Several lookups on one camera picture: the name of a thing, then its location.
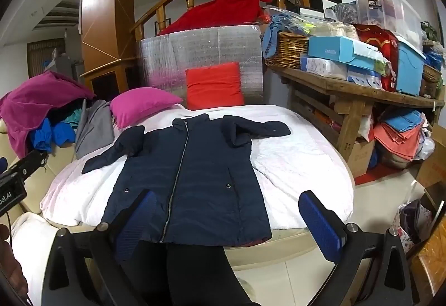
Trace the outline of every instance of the orange towel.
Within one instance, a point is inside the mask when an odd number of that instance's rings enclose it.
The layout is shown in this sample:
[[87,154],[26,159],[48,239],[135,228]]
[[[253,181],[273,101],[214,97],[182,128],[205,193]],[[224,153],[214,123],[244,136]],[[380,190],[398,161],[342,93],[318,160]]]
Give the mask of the orange towel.
[[391,153],[405,160],[412,161],[416,155],[418,143],[420,142],[422,123],[411,130],[398,133],[398,135],[389,131],[388,128],[390,126],[385,127],[385,125],[385,123],[379,123],[375,126],[373,129],[375,138]]

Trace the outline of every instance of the pink pillow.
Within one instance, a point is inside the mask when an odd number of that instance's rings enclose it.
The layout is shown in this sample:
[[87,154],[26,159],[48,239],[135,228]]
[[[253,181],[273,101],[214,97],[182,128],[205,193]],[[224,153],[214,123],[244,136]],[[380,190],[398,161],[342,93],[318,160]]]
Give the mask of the pink pillow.
[[180,102],[180,97],[159,88],[141,87],[115,97],[110,103],[110,110],[116,116],[118,128],[125,128]]

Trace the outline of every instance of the jacket sleeve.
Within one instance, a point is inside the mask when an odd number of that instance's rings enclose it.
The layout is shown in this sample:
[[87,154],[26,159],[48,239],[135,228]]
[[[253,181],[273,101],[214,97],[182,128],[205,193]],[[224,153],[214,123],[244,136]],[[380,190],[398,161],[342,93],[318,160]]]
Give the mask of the jacket sleeve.
[[232,146],[242,146],[258,137],[280,137],[291,134],[288,126],[280,121],[256,122],[243,117],[226,115],[222,121],[222,132]]
[[87,160],[82,174],[110,165],[123,155],[135,156],[144,145],[144,126],[134,126],[125,130],[113,144],[102,154]]

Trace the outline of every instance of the jacket pocket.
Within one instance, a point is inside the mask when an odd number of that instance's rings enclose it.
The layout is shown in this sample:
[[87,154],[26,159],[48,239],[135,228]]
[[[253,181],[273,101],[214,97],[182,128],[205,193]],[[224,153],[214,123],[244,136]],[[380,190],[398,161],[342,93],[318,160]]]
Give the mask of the jacket pocket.
[[229,167],[227,168],[227,172],[229,175],[229,183],[226,184],[226,187],[233,194],[235,212],[238,214],[238,217],[240,217],[240,199],[239,193],[237,191],[237,184],[235,182],[234,175],[233,173],[231,173],[231,169]]

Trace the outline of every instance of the navy blue jacket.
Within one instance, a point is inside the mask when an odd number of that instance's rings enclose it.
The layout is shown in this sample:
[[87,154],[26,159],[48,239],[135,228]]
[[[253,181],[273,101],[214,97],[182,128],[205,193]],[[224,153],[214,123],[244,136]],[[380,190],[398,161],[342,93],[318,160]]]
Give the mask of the navy blue jacket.
[[115,144],[88,160],[82,173],[128,158],[102,221],[111,223],[143,189],[155,194],[143,239],[151,242],[243,246],[271,238],[262,192],[249,160],[252,137],[289,135],[278,121],[259,123],[208,114],[175,119],[144,134],[125,130]]

